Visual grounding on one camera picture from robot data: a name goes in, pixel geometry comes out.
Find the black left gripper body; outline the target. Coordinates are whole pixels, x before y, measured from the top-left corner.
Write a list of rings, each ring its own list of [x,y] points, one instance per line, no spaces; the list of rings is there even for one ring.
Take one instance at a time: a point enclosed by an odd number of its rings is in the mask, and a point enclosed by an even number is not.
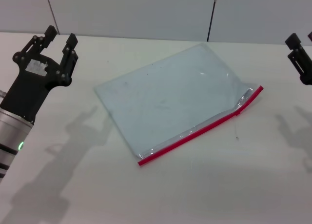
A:
[[[61,64],[44,55],[22,56],[15,54],[19,74],[0,107],[33,123],[49,92],[65,86],[65,57]]]

